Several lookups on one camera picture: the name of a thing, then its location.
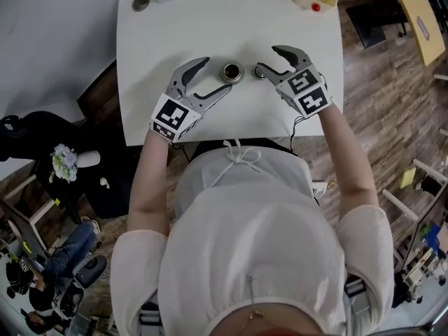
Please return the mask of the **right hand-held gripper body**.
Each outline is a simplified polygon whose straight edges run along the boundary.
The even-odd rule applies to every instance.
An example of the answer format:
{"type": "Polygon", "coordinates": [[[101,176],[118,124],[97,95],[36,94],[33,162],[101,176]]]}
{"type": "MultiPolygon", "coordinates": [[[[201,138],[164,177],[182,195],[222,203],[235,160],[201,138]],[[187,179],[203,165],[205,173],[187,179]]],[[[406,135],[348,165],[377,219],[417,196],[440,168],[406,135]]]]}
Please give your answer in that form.
{"type": "Polygon", "coordinates": [[[311,118],[332,104],[325,78],[307,54],[299,54],[295,70],[287,73],[275,89],[304,119],[311,118]]]}

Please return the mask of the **metal canister lid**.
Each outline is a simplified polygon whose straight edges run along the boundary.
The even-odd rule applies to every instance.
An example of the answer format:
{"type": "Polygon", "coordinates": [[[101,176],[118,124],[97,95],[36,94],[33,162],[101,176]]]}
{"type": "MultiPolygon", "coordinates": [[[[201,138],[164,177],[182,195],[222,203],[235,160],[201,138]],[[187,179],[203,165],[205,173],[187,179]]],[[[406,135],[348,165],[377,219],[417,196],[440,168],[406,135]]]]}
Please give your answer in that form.
{"type": "Polygon", "coordinates": [[[256,64],[253,69],[253,75],[258,79],[272,79],[270,69],[264,64],[256,64]]]}

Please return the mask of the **small metal canister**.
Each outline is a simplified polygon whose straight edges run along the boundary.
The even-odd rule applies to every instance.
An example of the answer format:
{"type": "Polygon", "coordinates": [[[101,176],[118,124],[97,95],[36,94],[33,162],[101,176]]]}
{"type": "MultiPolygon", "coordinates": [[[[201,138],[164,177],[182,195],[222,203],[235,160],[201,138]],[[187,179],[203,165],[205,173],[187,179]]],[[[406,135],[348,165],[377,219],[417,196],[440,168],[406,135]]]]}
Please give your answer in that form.
{"type": "Polygon", "coordinates": [[[238,84],[244,78],[245,70],[239,62],[227,62],[221,70],[221,78],[229,84],[238,84]]]}

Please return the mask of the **person's right forearm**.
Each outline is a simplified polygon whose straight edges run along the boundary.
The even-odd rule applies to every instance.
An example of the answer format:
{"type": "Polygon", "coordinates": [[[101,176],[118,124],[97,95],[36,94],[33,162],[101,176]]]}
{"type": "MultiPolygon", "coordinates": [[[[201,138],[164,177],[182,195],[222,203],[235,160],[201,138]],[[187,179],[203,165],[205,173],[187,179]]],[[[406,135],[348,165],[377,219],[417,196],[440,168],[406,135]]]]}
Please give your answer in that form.
{"type": "Polygon", "coordinates": [[[340,193],[339,217],[357,207],[379,206],[374,175],[341,111],[332,104],[318,113],[340,193]]]}

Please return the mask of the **person's left forearm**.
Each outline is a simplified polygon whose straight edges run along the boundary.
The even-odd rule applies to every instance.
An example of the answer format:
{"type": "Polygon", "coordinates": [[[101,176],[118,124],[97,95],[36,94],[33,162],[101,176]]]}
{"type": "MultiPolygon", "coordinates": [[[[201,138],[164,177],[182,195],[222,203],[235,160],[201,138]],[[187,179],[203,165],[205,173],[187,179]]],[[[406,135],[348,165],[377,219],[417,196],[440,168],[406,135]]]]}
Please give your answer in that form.
{"type": "Polygon", "coordinates": [[[169,234],[165,183],[169,144],[148,130],[136,168],[129,201],[127,229],[169,234]]]}

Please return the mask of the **black table base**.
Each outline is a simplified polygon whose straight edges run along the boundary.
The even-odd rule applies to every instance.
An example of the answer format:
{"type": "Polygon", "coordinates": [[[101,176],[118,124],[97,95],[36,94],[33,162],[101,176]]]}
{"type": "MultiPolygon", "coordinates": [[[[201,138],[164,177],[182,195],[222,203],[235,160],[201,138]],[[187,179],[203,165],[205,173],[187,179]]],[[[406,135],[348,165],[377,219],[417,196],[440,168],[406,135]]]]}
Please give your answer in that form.
{"type": "Polygon", "coordinates": [[[377,26],[376,14],[372,6],[364,3],[346,9],[346,12],[355,27],[364,49],[376,46],[386,40],[382,26],[377,26]]]}

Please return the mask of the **white vase with flowers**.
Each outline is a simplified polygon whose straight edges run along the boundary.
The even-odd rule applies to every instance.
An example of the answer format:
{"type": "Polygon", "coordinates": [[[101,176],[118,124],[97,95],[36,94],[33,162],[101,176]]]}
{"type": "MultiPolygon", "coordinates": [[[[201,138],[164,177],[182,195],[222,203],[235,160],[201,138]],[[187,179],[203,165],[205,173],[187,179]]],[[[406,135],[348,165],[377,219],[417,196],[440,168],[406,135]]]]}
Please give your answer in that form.
{"type": "Polygon", "coordinates": [[[73,148],[69,148],[62,143],[54,148],[50,156],[52,171],[48,179],[49,183],[52,183],[54,178],[64,180],[67,183],[74,182],[77,179],[79,169],[98,165],[101,160],[100,154],[96,150],[77,154],[73,148]]]}

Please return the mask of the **white power strip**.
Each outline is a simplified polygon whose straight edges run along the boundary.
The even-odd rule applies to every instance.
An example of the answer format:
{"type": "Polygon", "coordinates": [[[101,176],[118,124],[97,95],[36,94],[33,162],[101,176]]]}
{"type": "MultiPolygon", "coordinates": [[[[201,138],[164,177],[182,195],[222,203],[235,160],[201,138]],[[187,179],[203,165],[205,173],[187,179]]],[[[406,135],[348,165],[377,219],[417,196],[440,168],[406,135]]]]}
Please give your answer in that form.
{"type": "Polygon", "coordinates": [[[328,183],[326,181],[312,181],[312,192],[313,196],[316,199],[320,199],[325,195],[326,190],[328,189],[328,183]]]}

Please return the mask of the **yellow wooden table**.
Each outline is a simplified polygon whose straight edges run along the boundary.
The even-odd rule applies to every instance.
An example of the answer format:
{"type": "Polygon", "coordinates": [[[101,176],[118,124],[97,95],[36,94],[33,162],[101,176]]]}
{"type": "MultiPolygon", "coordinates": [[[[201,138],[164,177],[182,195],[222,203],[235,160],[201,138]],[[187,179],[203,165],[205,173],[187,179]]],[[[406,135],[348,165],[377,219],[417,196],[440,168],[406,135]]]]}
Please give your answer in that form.
{"type": "Polygon", "coordinates": [[[407,21],[412,28],[414,39],[425,66],[435,61],[445,51],[445,42],[440,32],[438,21],[430,5],[429,0],[398,0],[407,21]],[[430,40],[427,41],[417,24],[417,17],[420,17],[430,33],[430,40]]]}

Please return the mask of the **yellow sticky note pad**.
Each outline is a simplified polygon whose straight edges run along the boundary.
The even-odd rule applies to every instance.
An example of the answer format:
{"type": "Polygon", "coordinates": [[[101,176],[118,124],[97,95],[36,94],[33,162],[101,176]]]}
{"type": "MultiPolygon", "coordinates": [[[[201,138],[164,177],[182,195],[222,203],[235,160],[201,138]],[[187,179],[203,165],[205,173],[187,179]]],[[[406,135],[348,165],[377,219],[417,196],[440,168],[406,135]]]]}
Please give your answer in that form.
{"type": "Polygon", "coordinates": [[[414,177],[416,174],[416,167],[412,167],[410,169],[406,169],[403,173],[402,176],[400,177],[400,181],[399,181],[399,189],[403,189],[406,188],[407,186],[412,185],[413,181],[414,181],[414,177]]]}

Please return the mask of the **small purple card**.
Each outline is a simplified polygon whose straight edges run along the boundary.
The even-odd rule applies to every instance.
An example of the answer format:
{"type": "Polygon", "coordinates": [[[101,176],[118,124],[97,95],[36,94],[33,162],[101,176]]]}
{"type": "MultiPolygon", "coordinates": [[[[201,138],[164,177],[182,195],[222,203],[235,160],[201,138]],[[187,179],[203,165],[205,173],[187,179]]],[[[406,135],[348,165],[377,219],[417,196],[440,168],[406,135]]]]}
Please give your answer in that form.
{"type": "Polygon", "coordinates": [[[421,33],[423,34],[424,38],[425,38],[427,41],[429,41],[431,35],[430,35],[428,29],[426,28],[426,26],[425,26],[425,24],[424,24],[424,21],[423,21],[419,16],[417,17],[416,21],[417,21],[417,24],[418,24],[418,26],[419,26],[419,28],[420,28],[420,30],[421,30],[421,33]]]}

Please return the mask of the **person's white shirt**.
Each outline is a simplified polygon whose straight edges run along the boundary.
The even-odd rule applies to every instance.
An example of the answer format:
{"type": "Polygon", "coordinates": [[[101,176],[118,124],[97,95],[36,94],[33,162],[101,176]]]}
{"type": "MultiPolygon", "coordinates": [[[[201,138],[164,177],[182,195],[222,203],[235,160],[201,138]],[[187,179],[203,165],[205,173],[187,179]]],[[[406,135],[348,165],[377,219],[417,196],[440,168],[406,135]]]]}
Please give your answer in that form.
{"type": "Polygon", "coordinates": [[[333,335],[365,336],[393,300],[393,238],[365,205],[336,226],[314,199],[307,164],[272,148],[225,147],[195,158],[174,196],[168,236],[122,234],[111,260],[121,336],[139,336],[156,297],[166,336],[209,336],[254,302],[297,307],[333,335]]]}

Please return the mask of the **grey rounded device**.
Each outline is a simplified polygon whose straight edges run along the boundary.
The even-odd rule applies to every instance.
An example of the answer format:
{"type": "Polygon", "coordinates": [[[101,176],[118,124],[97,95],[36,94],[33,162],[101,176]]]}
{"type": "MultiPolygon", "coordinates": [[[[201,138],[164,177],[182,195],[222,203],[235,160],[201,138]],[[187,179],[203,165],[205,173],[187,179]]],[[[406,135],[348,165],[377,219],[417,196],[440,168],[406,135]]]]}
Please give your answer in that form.
{"type": "Polygon", "coordinates": [[[106,266],[107,259],[104,255],[89,255],[74,269],[74,279],[82,289],[87,289],[103,274],[106,266]]]}

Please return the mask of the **light wooden frame rack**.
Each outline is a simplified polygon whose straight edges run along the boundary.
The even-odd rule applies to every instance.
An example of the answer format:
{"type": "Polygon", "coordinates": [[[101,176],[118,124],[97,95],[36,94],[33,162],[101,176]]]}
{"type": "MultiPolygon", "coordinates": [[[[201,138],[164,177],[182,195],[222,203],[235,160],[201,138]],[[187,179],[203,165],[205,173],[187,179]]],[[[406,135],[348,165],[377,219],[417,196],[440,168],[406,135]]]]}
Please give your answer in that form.
{"type": "Polygon", "coordinates": [[[436,179],[438,183],[442,184],[441,189],[437,192],[436,196],[433,198],[429,206],[426,208],[424,213],[419,216],[416,213],[413,212],[408,206],[406,206],[401,200],[399,200],[395,195],[390,193],[387,189],[382,189],[381,193],[385,198],[392,203],[396,208],[398,208],[402,215],[410,221],[411,228],[409,229],[409,232],[406,234],[406,238],[402,240],[401,246],[403,245],[404,241],[407,239],[408,236],[410,236],[410,242],[408,244],[407,249],[405,249],[404,254],[400,254],[398,252],[398,248],[394,250],[394,256],[398,263],[395,266],[395,271],[399,271],[403,269],[407,262],[410,260],[410,255],[412,254],[412,250],[417,245],[417,242],[420,240],[419,233],[421,231],[421,228],[423,227],[424,223],[432,213],[432,210],[434,209],[435,205],[442,199],[442,194],[446,191],[448,191],[448,176],[445,176],[442,172],[438,172],[436,169],[430,167],[429,165],[425,164],[424,162],[413,158],[412,159],[412,166],[416,169],[423,170],[428,176],[431,176],[433,179],[436,179]]]}

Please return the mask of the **white frame side table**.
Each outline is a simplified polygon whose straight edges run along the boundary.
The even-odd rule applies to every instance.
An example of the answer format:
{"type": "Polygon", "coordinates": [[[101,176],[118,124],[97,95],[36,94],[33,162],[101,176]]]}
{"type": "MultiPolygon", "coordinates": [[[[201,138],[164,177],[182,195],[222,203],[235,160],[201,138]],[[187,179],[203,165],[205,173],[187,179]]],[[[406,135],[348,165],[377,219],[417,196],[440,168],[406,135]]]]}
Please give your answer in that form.
{"type": "Polygon", "coordinates": [[[10,222],[11,230],[16,234],[16,237],[22,241],[22,248],[29,255],[35,253],[46,253],[47,247],[42,240],[36,224],[49,212],[54,206],[55,201],[49,199],[42,206],[40,206],[31,216],[26,216],[17,210],[12,201],[18,193],[21,193],[30,183],[36,180],[36,175],[32,174],[25,180],[19,183],[17,187],[8,192],[3,199],[0,199],[0,204],[10,213],[12,217],[10,222]]]}

